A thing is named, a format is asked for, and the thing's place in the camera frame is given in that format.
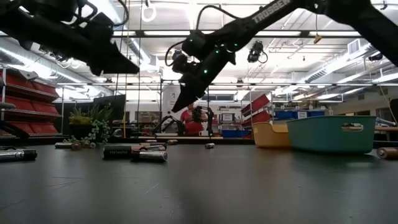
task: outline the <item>dark gray tabletop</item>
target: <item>dark gray tabletop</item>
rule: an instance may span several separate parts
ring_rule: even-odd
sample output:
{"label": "dark gray tabletop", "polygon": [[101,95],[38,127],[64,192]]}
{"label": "dark gray tabletop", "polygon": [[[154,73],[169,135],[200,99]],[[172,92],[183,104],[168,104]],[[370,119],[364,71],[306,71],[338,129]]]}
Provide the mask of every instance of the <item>dark gray tabletop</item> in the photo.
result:
{"label": "dark gray tabletop", "polygon": [[170,146],[165,164],[34,146],[0,164],[0,223],[397,223],[398,162]]}

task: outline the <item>ceiling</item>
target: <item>ceiling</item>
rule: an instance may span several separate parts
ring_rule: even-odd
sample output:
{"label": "ceiling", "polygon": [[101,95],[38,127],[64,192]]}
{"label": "ceiling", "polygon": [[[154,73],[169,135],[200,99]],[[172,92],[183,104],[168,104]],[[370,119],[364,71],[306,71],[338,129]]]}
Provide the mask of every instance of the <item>ceiling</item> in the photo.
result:
{"label": "ceiling", "polygon": [[[100,11],[107,14],[112,20],[120,21],[123,18],[124,9],[117,0],[90,0],[95,4]],[[264,6],[268,0],[158,0],[149,1],[149,8],[145,6],[145,1],[127,0],[129,9],[129,21],[124,26],[125,30],[192,30],[197,23],[197,15],[201,8],[207,4],[219,6],[222,9],[234,14],[238,17],[250,16],[256,12],[260,6]],[[377,8],[381,8],[382,1],[372,1]],[[390,20],[398,23],[398,1],[387,1],[389,7],[383,10]],[[83,11],[83,15],[89,14],[90,10]],[[207,9],[203,12],[200,19],[199,28],[202,30],[217,30],[224,24],[231,22],[233,19],[223,13]],[[315,15],[304,9],[297,9],[291,14],[285,16],[281,20],[275,22],[273,25],[266,28],[266,30],[352,30],[350,26],[339,24],[327,16]],[[137,59],[137,52],[133,52],[124,40],[117,37],[114,38],[120,47],[121,52],[127,57],[131,56],[134,63],[139,63],[141,73],[139,74],[141,82],[159,82],[160,75],[165,79],[178,80],[180,75],[173,73],[170,68],[165,67],[164,59],[167,49],[174,43],[184,40],[185,38],[171,38],[167,36],[159,38],[134,38],[141,52],[156,60],[149,63],[139,62]],[[320,68],[325,62],[333,60],[336,56],[343,55],[347,51],[347,44],[354,41],[356,38],[328,38],[327,35],[321,41],[314,44],[313,38],[299,38],[292,36],[291,38],[253,38],[250,43],[236,53],[237,65],[227,64],[222,72],[218,75],[215,82],[236,82],[238,78],[244,79],[244,82],[265,82],[265,83],[286,83],[297,82],[298,75],[306,76],[311,71]],[[249,50],[254,41],[260,40],[264,45],[264,51],[267,53],[267,63],[248,63],[247,57]],[[33,50],[36,54],[41,54],[38,50]],[[41,55],[48,60],[54,59],[48,55]],[[376,64],[385,62],[383,59],[378,62],[363,61],[360,58],[353,60],[346,66],[333,71],[333,74],[339,74],[342,78],[354,75],[358,72],[367,70]],[[119,77],[119,82],[126,81],[126,76],[129,78],[127,82],[138,82],[137,74],[106,74],[101,77],[96,77],[91,74],[90,69],[79,61],[73,61],[62,64],[65,69],[78,74],[87,82],[104,82],[105,78],[112,78],[116,81]],[[324,83],[337,82],[338,80],[324,80]],[[227,87],[211,87],[213,90],[231,89],[233,86]],[[137,87],[129,86],[130,90],[135,90]],[[255,91],[269,91],[275,90],[277,86],[270,87],[256,87]]]}

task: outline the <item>black battery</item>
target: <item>black battery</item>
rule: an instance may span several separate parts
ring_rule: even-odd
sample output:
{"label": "black battery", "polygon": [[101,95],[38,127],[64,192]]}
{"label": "black battery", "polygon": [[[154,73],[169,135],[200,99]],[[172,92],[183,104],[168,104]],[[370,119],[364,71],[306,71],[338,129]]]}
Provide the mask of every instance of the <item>black battery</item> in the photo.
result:
{"label": "black battery", "polygon": [[0,162],[9,161],[33,161],[37,157],[36,150],[33,149],[16,149],[0,151]]}
{"label": "black battery", "polygon": [[56,149],[72,149],[72,150],[80,150],[81,144],[79,142],[58,142],[55,143]]}
{"label": "black battery", "polygon": [[147,146],[163,146],[165,149],[167,149],[167,143],[164,142],[143,142],[141,143],[141,146],[147,147]]}
{"label": "black battery", "polygon": [[214,143],[205,144],[206,149],[213,149],[215,146],[216,146],[216,144],[214,144]]}
{"label": "black battery", "polygon": [[131,157],[132,161],[165,162],[167,160],[167,152],[133,151]]}
{"label": "black battery", "polygon": [[176,145],[178,141],[176,139],[167,140],[167,144],[170,146]]}
{"label": "black battery", "polygon": [[164,146],[143,146],[140,151],[166,151]]}
{"label": "black battery", "polygon": [[104,159],[130,159],[134,150],[139,150],[142,146],[105,146]]}

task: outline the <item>aa battery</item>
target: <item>aa battery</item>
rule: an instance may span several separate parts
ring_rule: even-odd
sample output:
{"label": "aa battery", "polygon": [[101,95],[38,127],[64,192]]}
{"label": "aa battery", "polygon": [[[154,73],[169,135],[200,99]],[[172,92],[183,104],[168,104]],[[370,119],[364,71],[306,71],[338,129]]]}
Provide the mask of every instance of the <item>aa battery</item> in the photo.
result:
{"label": "aa battery", "polygon": [[144,142],[141,143],[141,146],[148,147],[148,146],[163,146],[167,149],[167,144],[164,142]]}
{"label": "aa battery", "polygon": [[72,150],[80,150],[81,144],[79,142],[58,142],[55,143],[56,149],[72,149]]}
{"label": "aa battery", "polygon": [[167,144],[170,146],[176,145],[178,141],[176,139],[167,140]]}
{"label": "aa battery", "polygon": [[32,161],[37,157],[36,150],[0,151],[0,161]]}
{"label": "aa battery", "polygon": [[205,144],[205,148],[206,149],[213,149],[215,145],[216,144],[214,144],[214,143],[208,143],[208,144]]}
{"label": "aa battery", "polygon": [[131,153],[135,150],[140,150],[142,146],[105,146],[104,159],[110,158],[131,158]]}
{"label": "aa battery", "polygon": [[398,159],[398,148],[382,147],[377,150],[377,156],[381,159]]}
{"label": "aa battery", "polygon": [[133,151],[131,157],[133,161],[165,162],[167,160],[167,152]]}
{"label": "aa battery", "polygon": [[166,151],[164,146],[145,146],[139,149],[140,151]]}

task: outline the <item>computer monitor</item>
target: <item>computer monitor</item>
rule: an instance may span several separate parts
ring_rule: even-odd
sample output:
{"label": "computer monitor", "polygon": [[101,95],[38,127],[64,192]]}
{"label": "computer monitor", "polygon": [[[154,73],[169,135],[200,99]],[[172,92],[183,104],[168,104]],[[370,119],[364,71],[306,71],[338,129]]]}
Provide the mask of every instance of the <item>computer monitor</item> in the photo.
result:
{"label": "computer monitor", "polygon": [[111,105],[113,112],[111,115],[111,120],[122,120],[124,116],[124,104],[126,103],[125,95],[116,96],[104,96],[99,98],[94,98],[94,105],[99,105],[99,109],[103,109],[105,106]]}

